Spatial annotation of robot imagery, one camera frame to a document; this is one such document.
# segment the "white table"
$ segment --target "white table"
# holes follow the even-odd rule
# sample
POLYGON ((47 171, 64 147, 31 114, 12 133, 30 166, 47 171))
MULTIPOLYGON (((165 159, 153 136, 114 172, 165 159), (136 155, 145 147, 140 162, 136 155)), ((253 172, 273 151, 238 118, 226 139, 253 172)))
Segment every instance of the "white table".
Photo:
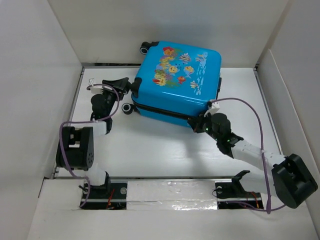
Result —
MULTIPOLYGON (((88 79, 130 77, 136 68, 86 69, 73 114, 74 121, 88 120, 90 99, 88 79)), ((221 71, 219 97, 238 97, 251 103, 261 117, 265 148, 279 152, 276 138, 252 69, 225 68, 221 71)), ((123 102, 130 102, 126 96, 123 102)), ((239 102, 222 102, 221 112, 231 120, 232 130, 260 145, 254 114, 239 102)), ((138 114, 113 117, 111 133, 95 140, 95 162, 112 177, 217 177, 232 176, 254 167, 221 154, 205 134, 186 127, 148 119, 138 114)), ((59 177, 69 176, 60 169, 59 177)), ((267 215, 239 210, 78 210, 81 180, 45 180, 28 240, 316 240, 305 203, 297 209, 285 207, 267 215)), ((272 198, 272 206, 280 205, 272 198)))
MULTIPOLYGON (((138 68, 87 68, 84 71, 73 113, 73 121, 89 120, 93 96, 86 90, 88 80, 114 80, 129 77, 132 82, 138 68)), ((219 98, 246 100, 258 112, 264 131, 265 149, 279 153, 272 125, 251 68, 222 68, 219 98)), ((126 95, 121 105, 132 102, 126 95)), ((260 145, 258 121, 241 102, 220 102, 220 112, 231 121, 234 133, 254 145, 260 145)), ((195 134, 191 128, 146 118, 137 113, 125 115, 121 109, 112 117, 108 135, 95 138, 94 162, 112 177, 221 177, 234 176, 242 170, 259 170, 245 162, 223 155, 216 142, 205 133, 195 134)), ((59 176, 69 176, 61 169, 59 176)))

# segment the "black wheel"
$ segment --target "black wheel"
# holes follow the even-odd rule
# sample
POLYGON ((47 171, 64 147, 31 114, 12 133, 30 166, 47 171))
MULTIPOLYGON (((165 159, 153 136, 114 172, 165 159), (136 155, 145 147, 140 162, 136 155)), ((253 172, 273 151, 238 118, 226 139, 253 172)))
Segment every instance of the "black wheel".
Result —
POLYGON ((148 50, 149 50, 149 47, 148 47, 148 46, 142 45, 142 46, 140 47, 140 53, 141 53, 142 55, 146 55, 146 54, 148 53, 148 50))
POLYGON ((130 115, 134 111, 132 104, 129 104, 129 103, 122 104, 121 109, 122 109, 122 112, 126 115, 130 115))

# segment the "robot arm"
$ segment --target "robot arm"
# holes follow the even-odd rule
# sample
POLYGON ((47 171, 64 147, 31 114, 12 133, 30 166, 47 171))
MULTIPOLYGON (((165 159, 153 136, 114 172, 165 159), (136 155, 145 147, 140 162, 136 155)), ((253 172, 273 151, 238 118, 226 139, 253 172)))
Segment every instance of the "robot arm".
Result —
MULTIPOLYGON (((196 133, 204 132, 215 139, 223 154, 264 170, 262 150, 234 134, 225 114, 206 112, 188 122, 196 133)), ((297 208, 318 189, 315 179, 298 155, 285 156, 265 150, 263 153, 271 195, 277 196, 286 206, 297 208)), ((232 182, 236 188, 246 192, 267 192, 263 173, 253 174, 244 170, 237 174, 232 182)))

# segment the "black suitcase trim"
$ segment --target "black suitcase trim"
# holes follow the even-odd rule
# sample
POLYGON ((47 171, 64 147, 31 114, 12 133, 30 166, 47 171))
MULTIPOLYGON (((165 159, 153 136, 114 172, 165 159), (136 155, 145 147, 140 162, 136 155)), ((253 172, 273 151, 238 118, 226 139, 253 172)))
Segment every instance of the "black suitcase trim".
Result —
POLYGON ((166 116, 174 117, 174 118, 178 118, 178 119, 188 120, 188 119, 192 119, 195 117, 195 116, 190 116, 190 115, 186 115, 186 114, 182 114, 182 113, 178 113, 178 112, 174 112, 174 111, 164 110, 164 109, 153 107, 153 106, 143 105, 143 104, 137 103, 135 101, 133 101, 133 104, 138 108, 138 110, 142 109, 142 110, 146 110, 146 111, 153 112, 156 114, 162 114, 162 115, 166 115, 166 116))

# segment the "orange fish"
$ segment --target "orange fish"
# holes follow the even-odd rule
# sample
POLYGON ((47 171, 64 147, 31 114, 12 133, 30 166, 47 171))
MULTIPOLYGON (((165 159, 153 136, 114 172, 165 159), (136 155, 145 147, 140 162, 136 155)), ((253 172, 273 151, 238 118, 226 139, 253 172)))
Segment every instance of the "orange fish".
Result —
POLYGON ((179 81, 179 84, 182 84, 186 81, 186 78, 184 76, 180 76, 178 77, 178 81, 179 81))

